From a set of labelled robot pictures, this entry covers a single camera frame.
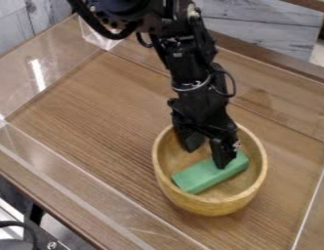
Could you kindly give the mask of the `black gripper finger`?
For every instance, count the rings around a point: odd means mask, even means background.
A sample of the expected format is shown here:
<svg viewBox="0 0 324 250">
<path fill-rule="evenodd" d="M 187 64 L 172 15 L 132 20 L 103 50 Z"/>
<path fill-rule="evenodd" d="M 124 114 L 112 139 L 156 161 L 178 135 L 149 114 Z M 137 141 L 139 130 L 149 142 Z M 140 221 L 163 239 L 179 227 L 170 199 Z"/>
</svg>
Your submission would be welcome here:
<svg viewBox="0 0 324 250">
<path fill-rule="evenodd" d="M 211 157 L 218 169 L 224 169 L 235 159 L 240 147 L 240 141 L 235 135 L 224 139 L 212 138 L 208 140 Z"/>
<path fill-rule="evenodd" d="M 192 125 L 180 117 L 172 118 L 172 125 L 183 149 L 187 152 L 194 152 L 203 144 L 203 136 L 195 131 Z"/>
</svg>

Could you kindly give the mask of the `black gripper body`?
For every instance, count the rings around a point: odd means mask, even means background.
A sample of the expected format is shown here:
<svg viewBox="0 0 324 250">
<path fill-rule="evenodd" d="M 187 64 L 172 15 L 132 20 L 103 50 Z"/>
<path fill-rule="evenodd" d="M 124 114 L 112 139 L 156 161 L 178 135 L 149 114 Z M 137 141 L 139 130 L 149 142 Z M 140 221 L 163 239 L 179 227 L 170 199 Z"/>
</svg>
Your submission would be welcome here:
<svg viewBox="0 0 324 250">
<path fill-rule="evenodd" d="M 180 117 L 206 138 L 236 135 L 238 125 L 227 113 L 232 94 L 226 86 L 174 88 L 178 96 L 167 101 L 171 118 Z"/>
</svg>

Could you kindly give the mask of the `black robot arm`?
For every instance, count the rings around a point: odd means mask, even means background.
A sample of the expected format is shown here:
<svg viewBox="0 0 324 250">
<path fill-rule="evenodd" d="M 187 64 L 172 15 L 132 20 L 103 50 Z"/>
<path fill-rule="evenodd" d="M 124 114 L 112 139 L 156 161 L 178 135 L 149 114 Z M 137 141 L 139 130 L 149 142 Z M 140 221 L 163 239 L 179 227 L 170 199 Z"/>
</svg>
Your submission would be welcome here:
<svg viewBox="0 0 324 250">
<path fill-rule="evenodd" d="M 236 84 L 214 62 L 215 41 L 192 0 L 67 0 L 75 12 L 104 38 L 133 36 L 155 50 L 178 94 L 168 101 L 172 125 L 186 151 L 210 144 L 218 168 L 236 157 L 238 126 L 227 114 Z"/>
</svg>

